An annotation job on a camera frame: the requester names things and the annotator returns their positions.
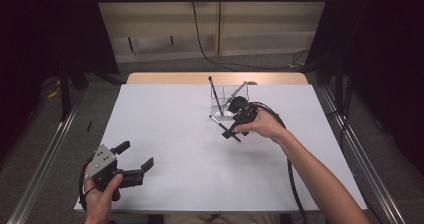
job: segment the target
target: person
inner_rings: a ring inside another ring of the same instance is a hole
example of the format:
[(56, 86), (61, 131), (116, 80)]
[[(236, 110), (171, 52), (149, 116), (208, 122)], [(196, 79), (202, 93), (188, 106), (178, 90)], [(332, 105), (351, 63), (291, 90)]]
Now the person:
[[(236, 133), (254, 131), (278, 144), (296, 168), (318, 208), (330, 223), (369, 223), (364, 212), (336, 176), (292, 133), (281, 126), (271, 114), (259, 108), (258, 115), (253, 122), (239, 125), (234, 131)], [(87, 194), (87, 224), (109, 221), (112, 193), (119, 186), (121, 180), (122, 175), (116, 175), (104, 192), (93, 190)], [(88, 180), (85, 185), (86, 190), (95, 186), (92, 180)]]

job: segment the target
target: black electronic device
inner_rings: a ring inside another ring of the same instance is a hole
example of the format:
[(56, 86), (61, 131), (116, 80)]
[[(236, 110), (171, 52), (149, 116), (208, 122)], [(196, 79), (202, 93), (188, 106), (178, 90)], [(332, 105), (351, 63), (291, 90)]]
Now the black electronic device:
[[(124, 171), (118, 169), (116, 154), (120, 155), (129, 147), (129, 141), (125, 141), (116, 148), (112, 148), (110, 150), (105, 145), (101, 144), (97, 151), (87, 159), (81, 170), (79, 180), (80, 203), (84, 210), (86, 210), (85, 196), (88, 192), (83, 192), (83, 183), (90, 178), (92, 178), (95, 182), (96, 188), (102, 191), (107, 187), (110, 180), (112, 180), (112, 178), (117, 174), (123, 175), (119, 188), (143, 185), (144, 174), (154, 165), (153, 157), (141, 165), (138, 170)], [(113, 193), (112, 201), (118, 201), (121, 198), (119, 188)]]

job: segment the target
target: person's right hand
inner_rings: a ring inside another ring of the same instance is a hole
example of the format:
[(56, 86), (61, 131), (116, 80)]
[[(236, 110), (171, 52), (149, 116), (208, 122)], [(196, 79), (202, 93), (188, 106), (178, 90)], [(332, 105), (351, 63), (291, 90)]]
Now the person's right hand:
[(270, 113), (259, 108), (258, 115), (253, 122), (234, 128), (235, 133), (246, 131), (254, 131), (263, 137), (271, 138), (272, 141), (277, 143), (277, 136), (284, 133), (286, 129)]

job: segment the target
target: gray carpet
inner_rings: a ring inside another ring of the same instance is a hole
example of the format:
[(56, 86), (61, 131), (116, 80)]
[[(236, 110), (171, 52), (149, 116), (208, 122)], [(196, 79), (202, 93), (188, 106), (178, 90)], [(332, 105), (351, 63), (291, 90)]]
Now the gray carpet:
[[(251, 55), (220, 57), (214, 60), (228, 63), (242, 63), (247, 65), (281, 68), (292, 63), (292, 55)], [(228, 66), (237, 71), (271, 71), (256, 68)], [(228, 71), (225, 68), (213, 65), (204, 58), (185, 60), (156, 61), (147, 63), (128, 63), (119, 65), (121, 74), (115, 75), (126, 80), (132, 72), (151, 71)], [(95, 150), (106, 128), (109, 116), (113, 109), (119, 87), (104, 82), (100, 78), (87, 74), (90, 81), (85, 91), (74, 90), (71, 87), (71, 96), (75, 99), (83, 95), (81, 105), (72, 122), (68, 134), (62, 143), (54, 163), (48, 172), (41, 192), (36, 198), (34, 206), (28, 215), (27, 223), (83, 223), (84, 213), (73, 210), (78, 196), (78, 177), (81, 165)], [(316, 85), (314, 73), (307, 74), (308, 81), (314, 84), (317, 95), (326, 113), (330, 112), (321, 93), (321, 86)], [(22, 192), (26, 189), (32, 175), (44, 155), (53, 135), (59, 125), (61, 116), (60, 95), (53, 99), (40, 98), (39, 105), (22, 133), (14, 148), (3, 160), (0, 172), (0, 223), (6, 223)], [(358, 135), (367, 155), (382, 181), (395, 199), (406, 223), (421, 223), (424, 220), (424, 179), (409, 161), (399, 153), (390, 134), (378, 128), (377, 118), (366, 103), (356, 92), (350, 107), (349, 122)], [(330, 124), (339, 137), (340, 128), (334, 120)], [(383, 223), (389, 223), (379, 202), (367, 184), (355, 157), (344, 141), (346, 159), (353, 172), (357, 175), (358, 185), (374, 207)], [(310, 213), (310, 223), (325, 223), (319, 213)], [(373, 213), (367, 211), (372, 223), (378, 223)], [(295, 223), (300, 223), (300, 215), (292, 214)], [(138, 214), (114, 214), (113, 219), (123, 223), (146, 223), (147, 217)]]

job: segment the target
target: table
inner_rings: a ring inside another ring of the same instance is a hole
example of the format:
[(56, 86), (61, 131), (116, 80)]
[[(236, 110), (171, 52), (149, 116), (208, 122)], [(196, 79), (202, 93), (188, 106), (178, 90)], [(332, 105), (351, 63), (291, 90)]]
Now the table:
[[(162, 84), (123, 86), (102, 143), (110, 148), (130, 139), (128, 153), (118, 157), (118, 167), (122, 169), (135, 169), (151, 156), (155, 166), (146, 174), (143, 186), (121, 189), (122, 199), (113, 204), (114, 210), (297, 210), (281, 149), (256, 133), (241, 136), (242, 143), (226, 140), (220, 135), (222, 129), (208, 118), (210, 86), (201, 83), (208, 84), (209, 75), (216, 85), (238, 85), (243, 80), (268, 84), (250, 86), (249, 95), (263, 100), (277, 113), (284, 113), (283, 120), (290, 131), (340, 179), (360, 207), (366, 208), (313, 88), (306, 85), (302, 74), (139, 73), (132, 74), (128, 83)], [(181, 84), (191, 80), (198, 85)], [(270, 85), (272, 80), (297, 85)], [(305, 210), (318, 210), (297, 173), (294, 176)]]

